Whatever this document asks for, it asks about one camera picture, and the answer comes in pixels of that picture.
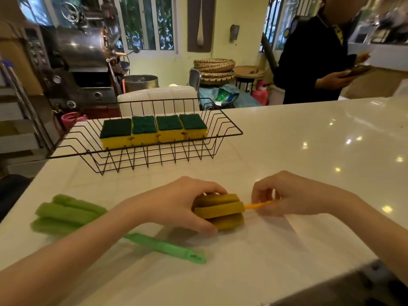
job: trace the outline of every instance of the left hand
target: left hand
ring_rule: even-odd
[[[359,63],[364,63],[365,61],[367,61],[368,59],[370,59],[371,57],[371,51],[363,51],[361,53],[359,53],[357,55],[356,61],[354,63],[354,65],[357,65]]]
[[[170,184],[130,197],[120,205],[132,219],[143,215],[145,223],[181,226],[202,234],[214,235],[217,228],[191,210],[194,199],[203,193],[227,194],[227,190],[215,182],[184,176]]]

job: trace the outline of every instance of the yellow wall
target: yellow wall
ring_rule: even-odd
[[[237,65],[256,65],[268,0],[216,0],[215,29],[211,53],[187,52],[187,0],[176,0],[178,54],[173,52],[132,53],[131,74],[152,74],[159,85],[186,85],[194,59],[234,59]],[[229,42],[231,25],[240,25],[238,40]]]

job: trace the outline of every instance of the wire basket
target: wire basket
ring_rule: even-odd
[[[121,169],[210,156],[214,158],[224,137],[242,135],[242,131],[222,110],[200,110],[198,99],[161,99],[115,103],[119,116],[106,108],[107,118],[77,122],[48,155],[49,159],[80,156],[95,172],[119,172]],[[158,143],[120,149],[103,149],[99,135],[106,119],[132,116],[169,116],[198,113],[207,125],[208,136],[171,143]]]

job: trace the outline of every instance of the forearm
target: forearm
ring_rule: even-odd
[[[0,272],[2,305],[47,305],[128,231],[144,221],[125,204]]]
[[[360,198],[336,211],[339,218],[406,285],[408,284],[408,230]]]

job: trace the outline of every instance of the white chair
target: white chair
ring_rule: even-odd
[[[173,115],[200,111],[197,92],[191,86],[152,88],[118,96],[122,117]]]

